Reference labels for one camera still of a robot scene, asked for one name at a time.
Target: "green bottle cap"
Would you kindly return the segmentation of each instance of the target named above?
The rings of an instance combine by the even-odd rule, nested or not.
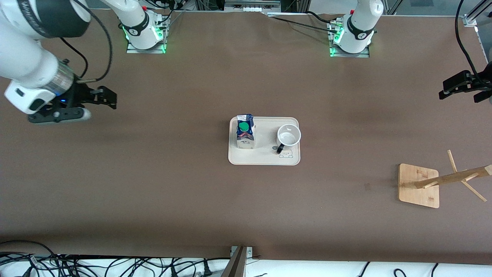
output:
[[[249,130],[249,124],[247,122],[239,123],[239,129],[243,132],[247,132]]]

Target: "white mug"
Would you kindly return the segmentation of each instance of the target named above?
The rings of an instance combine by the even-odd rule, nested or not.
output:
[[[282,150],[288,150],[299,143],[301,140],[301,131],[296,125],[285,124],[277,131],[277,154]]]

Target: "brown table surface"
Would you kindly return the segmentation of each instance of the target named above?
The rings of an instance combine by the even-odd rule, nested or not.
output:
[[[168,53],[126,54],[115,14],[97,14],[115,53],[92,86],[117,92],[117,110],[89,105],[90,121],[36,126],[0,98],[2,240],[77,254],[211,257],[244,243],[265,259],[492,259],[491,201],[460,183],[441,187],[439,209],[397,199],[400,163],[448,174],[447,149],[459,170],[492,163],[492,106],[438,99],[469,69],[452,17],[382,17],[371,57],[348,59],[329,56],[326,33],[260,13],[185,13]],[[476,33],[460,30],[481,71]],[[100,27],[69,41],[87,78],[99,76]],[[60,41],[43,44],[81,72]],[[300,164],[231,165],[228,122],[240,113],[297,118]],[[491,182],[470,184],[492,200]]]

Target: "white tray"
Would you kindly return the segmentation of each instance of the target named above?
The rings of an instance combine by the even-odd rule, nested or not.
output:
[[[229,162],[233,165],[263,165],[263,166],[294,166],[301,161],[300,143],[290,150],[277,154],[277,131],[284,124],[293,124],[299,127],[299,122],[293,117],[265,117],[253,118],[255,148],[238,148],[236,129],[237,117],[229,123]]]

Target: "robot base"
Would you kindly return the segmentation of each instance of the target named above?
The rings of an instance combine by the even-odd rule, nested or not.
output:
[[[156,16],[157,21],[162,21],[162,17],[163,17],[162,15],[155,14],[155,16]],[[156,44],[149,49],[135,48],[129,42],[128,35],[125,34],[126,40],[128,41],[128,45],[126,47],[126,52],[131,53],[131,54],[166,54],[167,37],[169,35],[170,24],[171,24],[171,18],[170,18],[170,16],[168,16],[164,22],[155,26],[156,34],[159,38],[162,38],[162,40],[156,42]]]
[[[330,57],[345,57],[345,58],[369,58],[369,47],[366,46],[360,53],[348,53],[343,51],[334,41],[337,39],[337,35],[340,33],[340,29],[343,28],[343,19],[338,17],[326,24],[329,30],[336,30],[338,34],[328,32],[328,42],[330,44]]]

